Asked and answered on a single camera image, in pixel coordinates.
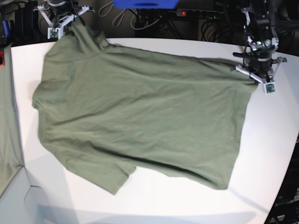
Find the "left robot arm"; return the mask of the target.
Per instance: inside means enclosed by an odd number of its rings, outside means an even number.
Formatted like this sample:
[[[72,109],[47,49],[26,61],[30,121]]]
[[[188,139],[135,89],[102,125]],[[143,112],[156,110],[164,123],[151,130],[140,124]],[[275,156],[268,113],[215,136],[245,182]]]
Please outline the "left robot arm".
[[[241,12],[245,15],[245,48],[243,53],[234,52],[233,56],[243,59],[243,65],[236,70],[248,75],[265,87],[274,86],[274,77],[285,57],[272,58],[279,45],[276,32],[271,27],[270,11],[266,0],[241,0]]]

